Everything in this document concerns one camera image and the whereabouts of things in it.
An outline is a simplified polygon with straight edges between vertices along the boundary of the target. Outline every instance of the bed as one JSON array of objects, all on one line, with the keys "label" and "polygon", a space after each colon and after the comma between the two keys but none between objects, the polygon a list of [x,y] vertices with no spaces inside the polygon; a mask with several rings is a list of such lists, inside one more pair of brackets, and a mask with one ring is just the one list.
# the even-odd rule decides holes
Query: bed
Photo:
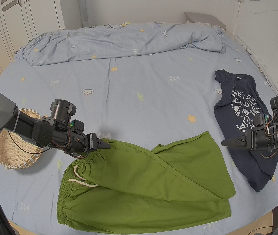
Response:
[{"label": "bed", "polygon": [[[278,93],[278,0],[238,0],[232,22],[228,32],[215,29],[225,53],[199,47],[162,52],[134,48],[124,57],[97,59],[96,54],[89,58],[82,55],[77,61],[61,63],[53,58],[35,62],[16,57],[0,76],[0,92],[19,108],[31,108],[47,116],[54,99],[68,100],[76,105],[73,119],[85,123],[85,133],[95,132],[101,138],[147,149],[209,131],[235,186],[236,195],[229,200],[231,217],[164,234],[224,235],[278,205],[278,164],[273,179],[259,193],[254,192],[227,148],[221,146],[223,133],[213,112],[221,98],[214,72],[222,69],[253,76],[261,99],[270,109],[270,99]],[[167,25],[133,24],[123,30],[134,27],[136,34],[141,34],[149,27]],[[94,35],[112,27],[78,31]],[[193,121],[188,120],[189,115],[194,116]],[[64,170],[73,161],[53,149],[24,170],[7,170],[0,164],[0,203],[7,218],[38,235],[86,234],[57,223],[59,186]]]}]

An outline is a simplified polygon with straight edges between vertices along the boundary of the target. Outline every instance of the white wardrobe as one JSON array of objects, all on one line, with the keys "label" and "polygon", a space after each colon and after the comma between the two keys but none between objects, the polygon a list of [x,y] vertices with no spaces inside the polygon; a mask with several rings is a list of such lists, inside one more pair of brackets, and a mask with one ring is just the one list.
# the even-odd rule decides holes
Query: white wardrobe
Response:
[{"label": "white wardrobe", "polygon": [[81,27],[78,0],[0,0],[0,74],[33,38]]}]

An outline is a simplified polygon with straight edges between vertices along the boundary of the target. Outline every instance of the bed sheet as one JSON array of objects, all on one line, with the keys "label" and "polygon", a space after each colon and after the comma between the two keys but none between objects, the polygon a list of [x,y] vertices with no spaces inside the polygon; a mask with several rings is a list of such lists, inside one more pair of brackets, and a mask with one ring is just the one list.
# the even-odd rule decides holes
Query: bed sheet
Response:
[{"label": "bed sheet", "polygon": [[[223,133],[213,112],[221,98],[216,92],[220,89],[216,70],[253,76],[268,109],[275,94],[245,49],[226,32],[220,37],[226,47],[224,54],[185,48],[43,66],[30,66],[15,58],[0,76],[0,92],[19,108],[48,116],[54,99],[68,100],[76,105],[73,119],[84,122],[85,133],[95,132],[147,149],[209,131],[236,189],[229,200],[231,217],[162,234],[227,234],[278,205],[278,165],[273,179],[256,193],[227,148],[221,146]],[[189,115],[196,121],[188,120]],[[0,204],[7,218],[38,235],[86,234],[57,223],[59,186],[72,161],[74,158],[52,149],[27,169],[7,170],[0,164]]]}]

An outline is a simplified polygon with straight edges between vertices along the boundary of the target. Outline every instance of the navy t-shirt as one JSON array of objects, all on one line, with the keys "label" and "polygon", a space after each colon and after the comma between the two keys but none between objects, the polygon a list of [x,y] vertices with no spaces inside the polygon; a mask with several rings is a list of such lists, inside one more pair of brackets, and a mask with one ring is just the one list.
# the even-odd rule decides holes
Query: navy t-shirt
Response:
[{"label": "navy t-shirt", "polygon": [[[233,74],[225,70],[215,71],[215,80],[221,84],[222,98],[215,105],[214,113],[225,139],[241,135],[254,128],[256,114],[269,112],[256,91],[254,78],[247,74]],[[273,177],[278,161],[278,152],[271,158],[263,158],[260,151],[247,151],[228,146],[228,151],[249,184],[259,192]],[[264,157],[271,155],[263,150]]]}]

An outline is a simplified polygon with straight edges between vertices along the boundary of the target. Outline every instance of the clothing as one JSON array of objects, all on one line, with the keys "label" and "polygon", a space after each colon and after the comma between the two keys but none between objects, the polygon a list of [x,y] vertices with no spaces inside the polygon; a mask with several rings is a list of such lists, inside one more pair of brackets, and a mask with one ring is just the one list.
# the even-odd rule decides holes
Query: clothing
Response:
[{"label": "clothing", "polygon": [[[256,91],[254,78],[247,74],[232,74],[225,70],[215,71],[215,80],[221,83],[222,98],[215,105],[214,113],[225,139],[239,136],[254,128],[253,117],[269,112]],[[249,184],[259,192],[273,177],[278,161],[278,152],[271,158],[263,158],[261,151],[230,147],[228,151]],[[264,157],[271,155],[263,150]]]},{"label": "clothing", "polygon": [[[103,140],[111,149],[77,159],[64,172],[57,203],[60,224],[90,232],[138,234],[183,229],[231,215],[228,199],[235,188],[208,132],[159,144],[152,151]],[[69,181],[73,179],[99,186]]]}]

